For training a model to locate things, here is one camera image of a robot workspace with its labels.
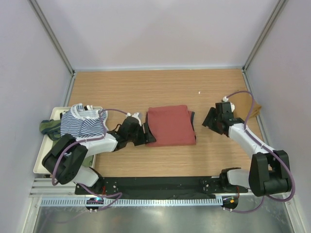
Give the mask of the red graphic tank top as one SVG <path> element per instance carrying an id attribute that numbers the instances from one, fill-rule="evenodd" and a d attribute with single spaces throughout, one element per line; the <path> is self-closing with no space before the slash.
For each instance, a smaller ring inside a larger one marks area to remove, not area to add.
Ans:
<path id="1" fill-rule="evenodd" d="M 156 139 L 149 147 L 191 146 L 196 144 L 195 112 L 186 105 L 150 107 L 146 121 Z"/>

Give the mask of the tan brown tank top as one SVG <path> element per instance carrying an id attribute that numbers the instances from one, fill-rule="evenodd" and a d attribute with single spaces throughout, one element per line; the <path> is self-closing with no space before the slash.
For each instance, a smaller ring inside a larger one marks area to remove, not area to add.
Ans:
<path id="1" fill-rule="evenodd" d="M 238 93 L 231 96 L 229 99 L 235 105 L 235 117 L 245 120 L 251 107 L 253 108 L 249 119 L 256 117 L 260 113 L 261 105 L 259 105 L 256 101 L 253 101 L 251 95 L 248 93 Z"/>

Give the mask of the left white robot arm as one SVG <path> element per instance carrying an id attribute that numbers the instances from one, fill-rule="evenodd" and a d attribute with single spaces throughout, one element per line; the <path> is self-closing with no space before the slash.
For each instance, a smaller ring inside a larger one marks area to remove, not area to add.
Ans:
<path id="1" fill-rule="evenodd" d="M 91 167 L 82 165 L 85 158 L 104 152 L 115 152 L 128 143 L 135 146 L 156 142 L 148 123 L 141 123 L 139 117 L 128 116 L 118 129 L 105 135 L 78 140 L 65 134 L 42 160 L 43 167 L 53 176 L 54 184 L 74 182 L 86 186 L 92 194 L 102 191 L 101 175 Z"/>

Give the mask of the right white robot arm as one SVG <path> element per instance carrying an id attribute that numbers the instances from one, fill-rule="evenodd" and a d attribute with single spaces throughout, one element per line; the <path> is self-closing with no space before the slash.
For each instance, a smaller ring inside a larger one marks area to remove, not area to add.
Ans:
<path id="1" fill-rule="evenodd" d="M 236 186 L 250 189 L 257 197 L 290 192 L 289 157 L 284 150 L 275 150 L 261 141 L 241 118 L 235 118 L 230 102 L 219 102 L 210 108 L 202 125 L 225 135 L 240 145 L 251 159 L 248 170 L 234 167 L 221 172 L 219 187 L 224 192 Z"/>

